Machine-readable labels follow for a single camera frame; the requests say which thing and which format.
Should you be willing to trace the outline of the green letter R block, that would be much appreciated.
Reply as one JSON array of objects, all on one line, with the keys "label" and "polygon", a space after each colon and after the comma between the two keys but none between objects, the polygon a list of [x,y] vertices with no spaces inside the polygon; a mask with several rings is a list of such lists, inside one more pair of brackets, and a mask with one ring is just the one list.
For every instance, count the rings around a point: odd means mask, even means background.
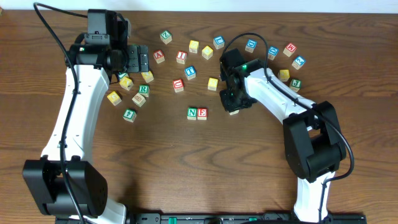
[{"label": "green letter R block", "polygon": [[140,85],[139,86],[139,94],[141,94],[144,97],[149,97],[149,95],[150,95],[149,85]]}]

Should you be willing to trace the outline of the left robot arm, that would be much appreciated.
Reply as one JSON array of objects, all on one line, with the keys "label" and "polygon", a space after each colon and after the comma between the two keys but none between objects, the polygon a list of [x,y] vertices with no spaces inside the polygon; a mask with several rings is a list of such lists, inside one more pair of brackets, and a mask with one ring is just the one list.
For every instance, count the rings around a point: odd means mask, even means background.
[{"label": "left robot arm", "polygon": [[108,197],[93,167],[93,136],[112,77],[149,70],[145,45],[128,44],[130,22],[114,11],[90,9],[87,30],[63,49],[66,86],[53,133],[22,176],[43,215],[57,223],[130,223],[127,207]]}]

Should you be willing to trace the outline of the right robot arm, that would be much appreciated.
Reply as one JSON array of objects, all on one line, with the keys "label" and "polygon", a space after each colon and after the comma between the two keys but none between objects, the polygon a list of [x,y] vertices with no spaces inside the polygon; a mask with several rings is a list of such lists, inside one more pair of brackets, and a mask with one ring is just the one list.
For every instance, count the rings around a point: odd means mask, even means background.
[{"label": "right robot arm", "polygon": [[316,104],[283,84],[255,59],[245,61],[238,49],[220,57],[220,91],[223,107],[230,114],[263,104],[282,124],[285,158],[298,178],[294,215],[301,222],[331,223],[326,209],[331,179],[346,157],[334,107]]}]

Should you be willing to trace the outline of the red letter E block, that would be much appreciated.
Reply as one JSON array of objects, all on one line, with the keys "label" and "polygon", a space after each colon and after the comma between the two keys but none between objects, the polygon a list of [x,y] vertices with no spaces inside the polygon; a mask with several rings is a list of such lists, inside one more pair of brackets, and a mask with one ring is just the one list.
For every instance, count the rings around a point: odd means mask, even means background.
[{"label": "red letter E block", "polygon": [[198,120],[207,120],[208,117],[208,109],[207,108],[198,108],[197,109],[197,119]]}]

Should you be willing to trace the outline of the green letter N block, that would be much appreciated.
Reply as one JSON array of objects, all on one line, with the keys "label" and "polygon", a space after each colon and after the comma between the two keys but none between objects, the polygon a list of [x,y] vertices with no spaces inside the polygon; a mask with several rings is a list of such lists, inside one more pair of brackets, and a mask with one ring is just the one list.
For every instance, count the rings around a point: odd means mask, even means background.
[{"label": "green letter N block", "polygon": [[197,108],[188,107],[187,109],[187,119],[196,120],[197,119]]}]

